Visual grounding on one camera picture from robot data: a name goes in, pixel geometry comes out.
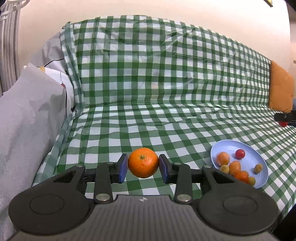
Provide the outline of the orange tangerine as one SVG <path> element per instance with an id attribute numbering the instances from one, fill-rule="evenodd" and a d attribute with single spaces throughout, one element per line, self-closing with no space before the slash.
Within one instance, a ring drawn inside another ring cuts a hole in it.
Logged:
<path id="1" fill-rule="evenodd" d="M 128 167 L 134 176 L 148 178 L 156 173 L 159 167 L 159 158 L 153 150 L 139 148 L 130 154 Z"/>
<path id="2" fill-rule="evenodd" d="M 249 174 L 247 171 L 239 171 L 234 175 L 234 178 L 244 183 L 249 183 Z"/>

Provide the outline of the yellow small fruit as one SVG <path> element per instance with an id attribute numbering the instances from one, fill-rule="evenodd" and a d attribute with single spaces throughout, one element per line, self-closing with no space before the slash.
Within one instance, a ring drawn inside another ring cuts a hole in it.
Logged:
<path id="1" fill-rule="evenodd" d="M 248 184 L 254 186 L 256 184 L 256 179 L 253 176 L 248 177 Z"/>
<path id="2" fill-rule="evenodd" d="M 225 174 L 229 174 L 229 172 L 230 172 L 228 165 L 222 165 L 219 170 Z"/>
<path id="3" fill-rule="evenodd" d="M 263 170 L 263 165 L 262 164 L 256 164 L 253 171 L 255 174 L 259 174 Z"/>

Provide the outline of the orange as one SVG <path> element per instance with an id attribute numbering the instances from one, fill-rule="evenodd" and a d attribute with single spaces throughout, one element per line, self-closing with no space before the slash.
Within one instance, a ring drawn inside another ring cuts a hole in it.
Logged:
<path id="1" fill-rule="evenodd" d="M 216 163 L 219 166 L 228 165 L 229 162 L 230 162 L 230 155 L 228 153 L 220 152 L 219 154 L 217 154 Z"/>
<path id="2" fill-rule="evenodd" d="M 233 161 L 229 165 L 229 174 L 234 176 L 241 171 L 241 164 L 239 161 Z"/>

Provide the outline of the red tomato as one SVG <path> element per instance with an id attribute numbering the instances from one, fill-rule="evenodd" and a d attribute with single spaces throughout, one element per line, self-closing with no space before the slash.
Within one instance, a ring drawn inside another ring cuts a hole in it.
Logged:
<path id="1" fill-rule="evenodd" d="M 243 149 L 238 149 L 236 152 L 235 152 L 235 157 L 236 159 L 243 159 L 245 157 L 245 151 Z"/>
<path id="2" fill-rule="evenodd" d="M 278 122 L 279 123 L 279 125 L 281 126 L 281 127 L 286 127 L 287 125 L 288 125 L 288 122 L 286 122 L 286 121 L 279 121 Z"/>

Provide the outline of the orange cushion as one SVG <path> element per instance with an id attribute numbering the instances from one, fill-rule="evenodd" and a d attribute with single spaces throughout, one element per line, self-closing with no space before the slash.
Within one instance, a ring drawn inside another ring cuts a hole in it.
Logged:
<path id="1" fill-rule="evenodd" d="M 293 106 L 293 77 L 273 60 L 270 65 L 269 108 L 289 113 Z"/>

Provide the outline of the light blue plate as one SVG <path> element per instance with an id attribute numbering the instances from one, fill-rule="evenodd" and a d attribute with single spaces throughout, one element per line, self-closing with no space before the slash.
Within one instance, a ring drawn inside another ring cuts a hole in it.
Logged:
<path id="1" fill-rule="evenodd" d="M 235 157 L 235 152 L 239 149 L 243 149 L 243 151 L 245 152 L 245 157 L 242 160 L 239 160 Z M 256 150 L 254 150 L 249 145 L 235 140 L 218 141 L 210 150 L 211 161 L 216 169 L 220 168 L 220 166 L 216 162 L 216 156 L 220 152 L 226 152 L 227 154 L 229 154 L 231 162 L 238 160 L 241 163 L 242 170 L 247 171 L 250 176 L 253 176 L 255 178 L 256 183 L 254 185 L 254 188 L 259 189 L 267 183 L 268 168 L 266 161 Z M 260 173 L 255 174 L 254 167 L 257 164 L 262 164 L 263 169 L 260 171 Z"/>

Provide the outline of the green white checkered cloth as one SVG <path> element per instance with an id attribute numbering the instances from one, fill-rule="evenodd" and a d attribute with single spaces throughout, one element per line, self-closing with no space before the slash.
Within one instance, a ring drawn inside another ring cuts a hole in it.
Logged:
<path id="1" fill-rule="evenodd" d="M 271 61 L 218 33 L 149 16 L 66 23 L 57 35 L 74 110 L 38 169 L 38 184 L 77 164 L 116 162 L 146 147 L 202 168 L 236 140 L 267 163 L 262 191 L 286 216 L 295 205 L 295 128 L 268 107 Z"/>

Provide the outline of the grey white bedding pile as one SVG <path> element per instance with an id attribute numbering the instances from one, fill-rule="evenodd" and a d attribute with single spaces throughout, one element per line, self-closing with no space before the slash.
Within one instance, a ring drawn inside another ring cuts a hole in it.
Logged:
<path id="1" fill-rule="evenodd" d="M 15 231 L 8 214 L 10 201 L 31 187 L 74 103 L 56 34 L 1 97 L 1 240 Z"/>

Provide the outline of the white metal rack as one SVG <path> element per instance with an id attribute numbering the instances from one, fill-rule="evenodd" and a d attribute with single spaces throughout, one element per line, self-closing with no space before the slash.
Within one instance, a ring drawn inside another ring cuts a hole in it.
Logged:
<path id="1" fill-rule="evenodd" d="M 5 1 L 1 5 L 1 95 L 8 91 L 20 76 L 18 31 L 20 12 L 30 1 Z"/>

